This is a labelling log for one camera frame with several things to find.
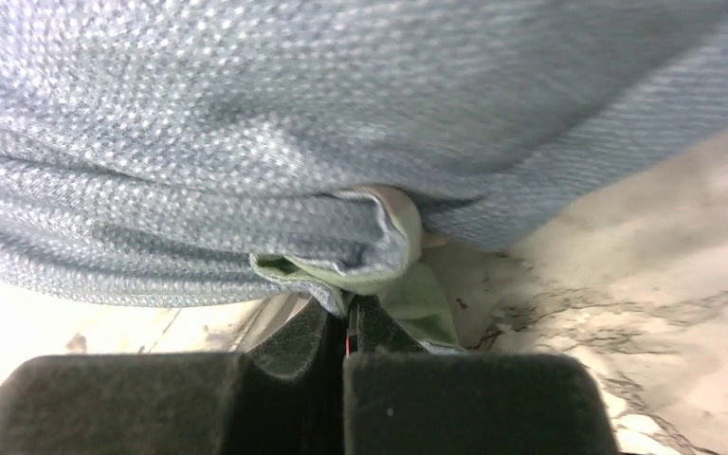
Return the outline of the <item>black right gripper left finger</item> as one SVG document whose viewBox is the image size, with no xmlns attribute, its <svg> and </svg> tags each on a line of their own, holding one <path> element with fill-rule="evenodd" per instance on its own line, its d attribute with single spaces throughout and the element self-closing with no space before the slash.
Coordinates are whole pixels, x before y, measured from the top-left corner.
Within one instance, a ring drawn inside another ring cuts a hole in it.
<svg viewBox="0 0 728 455">
<path fill-rule="evenodd" d="M 0 387 L 0 454 L 335 454 L 345 325 L 315 302 L 245 352 L 47 355 Z"/>
</svg>

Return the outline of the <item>patchwork green beige pillowcase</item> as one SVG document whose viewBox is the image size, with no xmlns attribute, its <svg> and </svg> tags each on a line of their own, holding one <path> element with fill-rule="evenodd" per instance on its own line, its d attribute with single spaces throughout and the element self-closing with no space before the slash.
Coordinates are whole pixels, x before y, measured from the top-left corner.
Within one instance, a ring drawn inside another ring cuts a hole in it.
<svg viewBox="0 0 728 455">
<path fill-rule="evenodd" d="M 453 313 L 423 250 L 444 242 L 424 231 L 420 213 L 404 192 L 384 186 L 340 191 L 342 200 L 373 205 L 380 237 L 355 265 L 299 256 L 252 255 L 253 270 L 270 282 L 306 290 L 330 314 L 347 317 L 355 296 L 377 297 L 387 315 L 437 355 L 459 354 Z"/>
</svg>

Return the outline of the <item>blue pillowcase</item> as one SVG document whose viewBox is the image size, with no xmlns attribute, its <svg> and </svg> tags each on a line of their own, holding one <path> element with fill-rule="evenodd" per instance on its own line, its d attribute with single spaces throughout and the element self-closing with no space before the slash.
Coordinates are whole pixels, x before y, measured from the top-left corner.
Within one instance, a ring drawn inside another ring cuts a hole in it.
<svg viewBox="0 0 728 455">
<path fill-rule="evenodd" d="M 0 281 L 333 314 L 728 128 L 728 1 L 0 1 Z"/>
</svg>

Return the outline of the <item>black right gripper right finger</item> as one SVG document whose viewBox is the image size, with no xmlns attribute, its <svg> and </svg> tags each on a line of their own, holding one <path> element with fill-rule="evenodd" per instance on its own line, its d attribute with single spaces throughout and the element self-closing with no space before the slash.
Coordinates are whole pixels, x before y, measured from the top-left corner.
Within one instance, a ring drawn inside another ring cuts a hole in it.
<svg viewBox="0 0 728 455">
<path fill-rule="evenodd" d="M 566 355 L 432 354 L 355 299 L 343 366 L 349 454 L 615 454 L 605 404 Z"/>
</svg>

